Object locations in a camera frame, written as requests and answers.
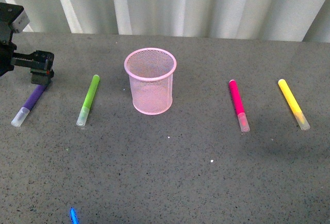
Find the purple marker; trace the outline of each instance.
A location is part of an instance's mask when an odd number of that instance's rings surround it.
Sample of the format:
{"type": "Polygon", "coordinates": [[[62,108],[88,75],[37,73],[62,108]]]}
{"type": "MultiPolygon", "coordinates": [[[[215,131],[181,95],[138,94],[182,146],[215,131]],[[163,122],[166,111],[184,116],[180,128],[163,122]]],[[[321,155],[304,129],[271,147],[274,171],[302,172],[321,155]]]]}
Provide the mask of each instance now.
{"type": "Polygon", "coordinates": [[[38,99],[40,98],[46,87],[47,85],[38,85],[36,87],[36,89],[27,99],[23,107],[16,114],[15,118],[11,121],[11,125],[15,127],[21,126],[22,122],[25,120],[26,116],[29,114],[33,106],[37,103],[38,99]]]}

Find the clear marker cap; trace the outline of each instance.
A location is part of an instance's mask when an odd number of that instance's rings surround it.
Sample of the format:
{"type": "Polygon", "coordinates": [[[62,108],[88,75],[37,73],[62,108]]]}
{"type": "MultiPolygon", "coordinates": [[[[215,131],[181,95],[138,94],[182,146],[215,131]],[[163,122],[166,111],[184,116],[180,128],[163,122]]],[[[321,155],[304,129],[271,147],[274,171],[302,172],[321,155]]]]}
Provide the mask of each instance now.
{"type": "Polygon", "coordinates": [[[16,114],[14,119],[11,121],[11,125],[15,127],[20,127],[27,115],[29,114],[30,110],[22,107],[20,111],[16,114]]]}
{"type": "Polygon", "coordinates": [[[297,119],[297,122],[298,122],[298,124],[299,124],[299,126],[302,130],[309,130],[310,129],[310,125],[307,122],[307,119],[305,118],[303,112],[296,112],[294,114],[294,116],[295,116],[295,119],[297,119]]]}
{"type": "Polygon", "coordinates": [[[237,117],[238,117],[239,125],[241,127],[241,131],[242,132],[249,132],[250,127],[249,127],[248,119],[246,118],[245,113],[241,112],[240,114],[237,115],[237,117]]]}
{"type": "Polygon", "coordinates": [[[88,113],[89,113],[89,108],[87,107],[82,107],[78,120],[77,120],[77,126],[85,126],[87,117],[88,117],[88,113]]]}

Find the pink marker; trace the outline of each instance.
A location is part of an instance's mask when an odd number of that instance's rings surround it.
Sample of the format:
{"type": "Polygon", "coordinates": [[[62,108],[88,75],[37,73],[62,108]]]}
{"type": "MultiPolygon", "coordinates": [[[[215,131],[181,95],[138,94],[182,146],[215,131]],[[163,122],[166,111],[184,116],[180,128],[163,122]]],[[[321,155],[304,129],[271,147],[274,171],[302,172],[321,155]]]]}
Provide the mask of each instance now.
{"type": "Polygon", "coordinates": [[[229,89],[232,94],[235,110],[236,110],[236,115],[238,117],[238,122],[241,127],[242,132],[249,132],[250,127],[248,124],[248,120],[246,119],[243,103],[241,96],[239,95],[237,83],[235,80],[231,80],[229,82],[229,89]]]}

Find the table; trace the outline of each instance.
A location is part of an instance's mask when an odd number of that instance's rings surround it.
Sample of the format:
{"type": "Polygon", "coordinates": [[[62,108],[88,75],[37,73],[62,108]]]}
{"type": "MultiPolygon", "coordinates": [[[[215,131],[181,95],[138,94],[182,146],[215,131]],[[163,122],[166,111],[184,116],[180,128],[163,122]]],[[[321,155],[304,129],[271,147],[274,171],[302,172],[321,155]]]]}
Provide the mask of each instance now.
{"type": "Polygon", "coordinates": [[[69,223],[72,206],[80,223],[328,223],[329,44],[28,32],[13,42],[19,53],[53,52],[55,77],[20,128],[10,122],[35,88],[29,69],[0,78],[0,223],[69,223]],[[161,115],[132,104],[123,64],[144,47],[177,59],[161,115]],[[310,130],[299,128],[281,78],[310,130]]]}

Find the robotic arm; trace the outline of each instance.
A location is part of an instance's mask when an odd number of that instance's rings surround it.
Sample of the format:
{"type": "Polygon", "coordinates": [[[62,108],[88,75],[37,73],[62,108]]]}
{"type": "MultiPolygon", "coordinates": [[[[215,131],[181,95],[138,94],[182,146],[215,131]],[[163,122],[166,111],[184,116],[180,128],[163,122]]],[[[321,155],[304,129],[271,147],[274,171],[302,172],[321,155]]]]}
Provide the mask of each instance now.
{"type": "Polygon", "coordinates": [[[13,33],[22,32],[30,22],[23,6],[0,3],[0,76],[14,70],[14,66],[31,68],[31,83],[47,85],[54,76],[54,54],[37,50],[26,55],[15,53],[17,46],[11,42],[13,33]]]}

